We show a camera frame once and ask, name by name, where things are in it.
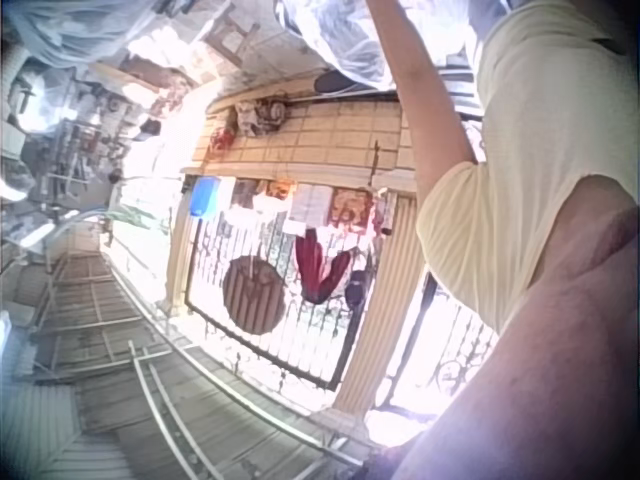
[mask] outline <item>yellow t-shirt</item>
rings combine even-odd
[[[447,172],[417,231],[437,280],[501,333],[583,177],[638,199],[638,85],[567,2],[533,2],[487,39],[478,74],[487,163]]]

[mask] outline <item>iron fence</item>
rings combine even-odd
[[[427,331],[429,322],[441,328]],[[437,330],[439,341],[433,335]],[[377,409],[423,422],[435,420],[439,412],[422,409],[429,397],[452,399],[482,366],[496,341],[497,335],[478,315],[427,275],[419,313],[395,371],[387,375],[389,388]],[[442,401],[433,410],[441,409]]]
[[[296,235],[283,227],[286,215],[263,224],[259,234],[232,225],[224,213],[209,221],[200,220],[189,265],[185,303],[202,316],[226,341],[237,342],[261,358],[322,389],[335,391],[342,380],[355,343],[366,302],[351,310],[344,290],[351,272],[371,265],[371,258],[356,255],[327,301],[320,305],[302,296],[295,259]],[[319,239],[324,267],[341,251],[366,240],[355,234],[335,233]],[[223,281],[231,261],[258,254],[284,280],[285,310],[277,327],[263,335],[239,328],[224,306]]]

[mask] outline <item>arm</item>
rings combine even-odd
[[[566,247],[394,480],[618,478],[638,425],[638,209]]]
[[[422,39],[397,0],[368,0],[411,130],[421,205],[437,181],[474,155]]]

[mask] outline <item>blue container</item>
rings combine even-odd
[[[196,181],[191,195],[189,212],[192,217],[211,218],[216,214],[218,206],[218,188],[221,180],[218,177],[200,177]]]

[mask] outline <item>tiled wall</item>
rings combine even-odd
[[[370,168],[374,145],[378,169],[413,168],[411,143],[398,102],[328,102],[295,106],[276,134],[236,138],[232,148],[206,158],[211,132],[225,114],[207,121],[194,162],[289,162]]]

